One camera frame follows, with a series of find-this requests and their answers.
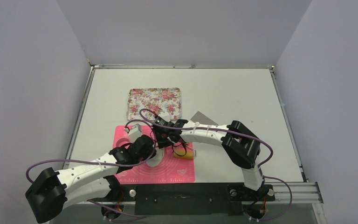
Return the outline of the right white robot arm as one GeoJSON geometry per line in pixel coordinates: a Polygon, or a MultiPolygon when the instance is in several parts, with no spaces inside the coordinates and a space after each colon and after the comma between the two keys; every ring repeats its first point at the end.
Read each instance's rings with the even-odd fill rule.
{"type": "Polygon", "coordinates": [[[222,147],[231,162],[242,169],[244,193],[250,199],[257,199],[263,193],[263,177],[258,167],[260,142],[241,122],[214,126],[179,119],[175,123],[162,118],[152,124],[157,137],[177,143],[197,142],[222,147]]]}

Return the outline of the wooden dough roller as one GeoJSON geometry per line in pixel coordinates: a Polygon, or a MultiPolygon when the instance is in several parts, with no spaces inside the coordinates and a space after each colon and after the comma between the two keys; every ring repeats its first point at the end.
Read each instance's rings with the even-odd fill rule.
{"type": "Polygon", "coordinates": [[[189,145],[180,145],[172,147],[172,154],[174,158],[192,161],[196,156],[196,151],[189,145]]]}

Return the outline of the metal ring cutter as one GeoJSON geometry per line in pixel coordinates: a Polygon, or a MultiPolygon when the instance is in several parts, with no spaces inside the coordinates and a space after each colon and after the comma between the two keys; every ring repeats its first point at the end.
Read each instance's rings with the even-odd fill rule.
{"type": "Polygon", "coordinates": [[[131,144],[132,142],[128,138],[120,138],[116,141],[115,146],[128,148],[131,144]]]}

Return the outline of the white dough piece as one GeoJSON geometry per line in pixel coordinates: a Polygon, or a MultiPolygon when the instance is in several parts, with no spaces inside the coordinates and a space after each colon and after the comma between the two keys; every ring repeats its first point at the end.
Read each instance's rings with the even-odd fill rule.
{"type": "Polygon", "coordinates": [[[157,165],[159,165],[164,157],[165,154],[165,149],[164,148],[157,148],[155,151],[154,156],[152,156],[147,162],[146,164],[149,167],[156,167],[157,165]]]}

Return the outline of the metal spatula wooden handle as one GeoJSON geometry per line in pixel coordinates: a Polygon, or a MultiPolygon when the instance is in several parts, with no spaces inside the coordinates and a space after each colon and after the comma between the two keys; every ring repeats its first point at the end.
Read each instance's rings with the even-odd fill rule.
{"type": "Polygon", "coordinates": [[[200,111],[197,111],[191,118],[190,120],[192,122],[199,122],[201,124],[204,125],[211,125],[211,126],[217,126],[218,124],[216,122],[214,122],[212,119],[210,119],[209,117],[207,117],[206,115],[204,115],[203,113],[201,113],[200,111]]]}

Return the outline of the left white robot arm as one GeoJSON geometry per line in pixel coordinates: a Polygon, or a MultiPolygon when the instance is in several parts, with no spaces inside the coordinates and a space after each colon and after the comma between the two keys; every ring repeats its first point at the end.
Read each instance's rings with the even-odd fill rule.
{"type": "Polygon", "coordinates": [[[93,161],[77,161],[79,166],[55,171],[47,168],[32,180],[25,197],[37,223],[42,224],[73,204],[94,198],[114,201],[120,196],[116,174],[139,166],[155,150],[153,139],[141,135],[133,143],[115,147],[93,161]]]}

